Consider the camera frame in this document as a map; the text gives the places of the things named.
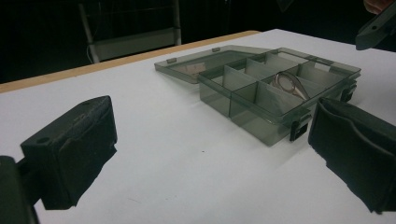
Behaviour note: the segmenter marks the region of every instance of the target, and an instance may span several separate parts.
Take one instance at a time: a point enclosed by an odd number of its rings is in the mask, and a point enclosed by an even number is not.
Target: table surface
[[[112,98],[118,152],[77,207],[46,211],[38,202],[41,223],[394,223],[396,213],[369,212],[308,145],[307,133],[267,147],[201,102],[198,85],[154,69],[156,62],[226,45],[284,47],[359,67],[350,103],[396,124],[395,53],[281,30],[3,84],[0,154],[16,161],[21,142],[73,106]]]

